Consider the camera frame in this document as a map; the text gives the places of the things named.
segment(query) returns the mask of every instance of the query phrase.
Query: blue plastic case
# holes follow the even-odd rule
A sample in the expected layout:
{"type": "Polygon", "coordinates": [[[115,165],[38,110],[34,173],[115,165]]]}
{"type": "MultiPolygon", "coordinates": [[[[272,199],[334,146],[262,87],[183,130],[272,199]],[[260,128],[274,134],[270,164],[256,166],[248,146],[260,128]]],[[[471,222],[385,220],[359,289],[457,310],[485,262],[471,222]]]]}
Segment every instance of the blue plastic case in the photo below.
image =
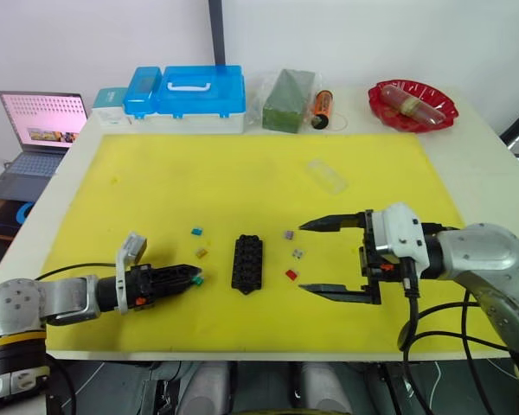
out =
{"type": "Polygon", "coordinates": [[[157,92],[157,112],[219,114],[227,118],[246,111],[244,78],[238,65],[166,67],[157,92]]]}
{"type": "Polygon", "coordinates": [[[162,81],[159,67],[137,67],[123,99],[125,113],[143,118],[157,111],[157,91],[162,81]]]}

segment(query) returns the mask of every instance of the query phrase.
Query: laptop keyboard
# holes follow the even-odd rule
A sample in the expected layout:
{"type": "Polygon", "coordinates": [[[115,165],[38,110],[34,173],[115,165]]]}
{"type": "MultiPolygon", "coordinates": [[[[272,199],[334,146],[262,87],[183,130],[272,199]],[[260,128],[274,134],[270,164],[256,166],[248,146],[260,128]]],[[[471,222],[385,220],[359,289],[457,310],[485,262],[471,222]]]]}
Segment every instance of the laptop keyboard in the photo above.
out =
{"type": "Polygon", "coordinates": [[[29,176],[53,176],[61,156],[22,153],[10,166],[8,173],[29,176]]]}

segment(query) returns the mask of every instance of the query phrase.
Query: black pole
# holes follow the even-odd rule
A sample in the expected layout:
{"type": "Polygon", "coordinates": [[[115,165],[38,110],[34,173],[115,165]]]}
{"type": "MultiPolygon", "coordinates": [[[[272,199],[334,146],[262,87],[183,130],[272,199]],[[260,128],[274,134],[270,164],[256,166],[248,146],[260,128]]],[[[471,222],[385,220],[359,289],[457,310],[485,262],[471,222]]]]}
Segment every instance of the black pole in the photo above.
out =
{"type": "Polygon", "coordinates": [[[214,43],[215,65],[225,65],[225,37],[223,34],[222,0],[208,0],[211,39],[214,43]]]}

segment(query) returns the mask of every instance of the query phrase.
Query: orange battery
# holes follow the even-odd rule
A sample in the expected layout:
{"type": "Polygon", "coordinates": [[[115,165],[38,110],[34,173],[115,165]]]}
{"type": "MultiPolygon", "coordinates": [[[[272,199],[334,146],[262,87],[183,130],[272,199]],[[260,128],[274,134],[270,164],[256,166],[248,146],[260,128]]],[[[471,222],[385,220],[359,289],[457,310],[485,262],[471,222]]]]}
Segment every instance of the orange battery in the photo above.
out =
{"type": "Polygon", "coordinates": [[[329,125],[330,112],[332,111],[332,93],[323,90],[315,97],[315,105],[313,107],[313,118],[311,126],[316,130],[322,130],[329,125]]]}

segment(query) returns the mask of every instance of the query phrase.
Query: red plastic bowl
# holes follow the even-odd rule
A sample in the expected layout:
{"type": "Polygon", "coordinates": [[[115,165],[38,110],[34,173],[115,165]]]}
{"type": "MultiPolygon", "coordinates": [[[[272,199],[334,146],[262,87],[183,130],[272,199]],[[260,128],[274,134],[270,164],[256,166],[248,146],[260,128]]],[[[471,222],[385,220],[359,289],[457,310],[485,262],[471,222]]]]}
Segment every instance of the red plastic bowl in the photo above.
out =
{"type": "Polygon", "coordinates": [[[383,124],[394,127],[398,131],[428,132],[442,130],[443,128],[453,125],[453,119],[459,115],[453,101],[441,91],[434,89],[432,86],[415,82],[414,80],[384,80],[369,89],[368,95],[369,105],[377,118],[380,119],[383,124]],[[446,116],[444,122],[434,127],[427,127],[410,117],[400,114],[398,110],[382,102],[381,89],[385,85],[395,85],[441,111],[446,116]]]}

